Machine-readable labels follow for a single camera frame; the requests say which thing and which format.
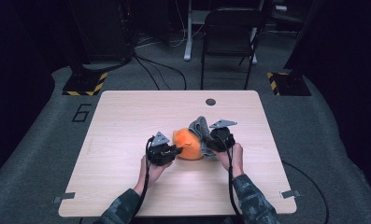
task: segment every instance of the orange ball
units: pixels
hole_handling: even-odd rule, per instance
[[[198,160],[203,157],[200,150],[200,139],[188,128],[173,131],[173,143],[176,147],[183,147],[177,156],[186,160]]]

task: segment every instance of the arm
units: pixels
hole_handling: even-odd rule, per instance
[[[150,166],[150,180],[148,189],[158,180],[165,168],[169,167],[172,162],[163,166]],[[145,185],[145,175],[147,173],[147,164],[145,156],[141,160],[138,182],[133,189],[126,190],[119,196],[103,215],[94,222],[94,224],[127,224],[132,220],[133,214],[140,200],[142,190]]]
[[[276,209],[247,175],[236,177],[234,188],[243,213],[244,223],[279,223]]]
[[[229,170],[227,152],[215,152]],[[275,208],[243,171],[243,147],[236,143],[232,154],[233,182],[245,223],[279,223]]]

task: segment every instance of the gray carpet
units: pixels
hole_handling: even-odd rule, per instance
[[[305,172],[319,186],[329,206],[329,223],[371,223],[371,189],[346,155],[335,119],[319,91],[306,79],[310,97],[275,96],[267,72],[285,72],[295,40],[289,35],[264,33],[257,49],[249,90],[259,92],[281,158]],[[175,67],[186,77],[187,89],[200,85],[201,41],[193,41],[193,58],[183,61],[185,44],[168,47],[153,44],[136,48],[139,56]],[[92,68],[112,65],[94,64]],[[183,90],[177,73],[146,66],[161,90]],[[71,75],[69,68],[54,72],[56,88],[50,101],[12,156],[0,170],[0,223],[78,223],[78,218],[58,215],[55,196],[65,192],[99,97],[63,96],[62,87]],[[206,80],[207,90],[242,90],[244,80],[228,79],[225,74]],[[102,91],[157,90],[148,73],[136,60],[108,73]],[[90,110],[85,122],[71,122],[80,104]],[[296,198],[297,211],[280,215],[281,223],[323,223],[326,211],[321,195],[311,182],[291,166],[284,165]],[[91,223],[95,218],[84,218]],[[139,219],[139,223],[217,223],[216,217],[177,217]]]

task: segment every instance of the round hole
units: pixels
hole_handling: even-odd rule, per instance
[[[211,98],[206,99],[206,104],[207,105],[215,105],[216,103],[217,102],[214,99],[211,99]]]

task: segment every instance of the table top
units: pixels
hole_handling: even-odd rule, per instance
[[[215,105],[207,105],[214,99]],[[187,128],[199,116],[211,125],[237,122],[229,129],[244,148],[244,171],[279,214],[295,212],[278,150],[256,91],[105,91],[63,200],[62,217],[99,217],[127,189],[136,185],[140,160],[149,138]],[[147,191],[138,217],[228,216],[228,174],[214,159],[176,158]]]

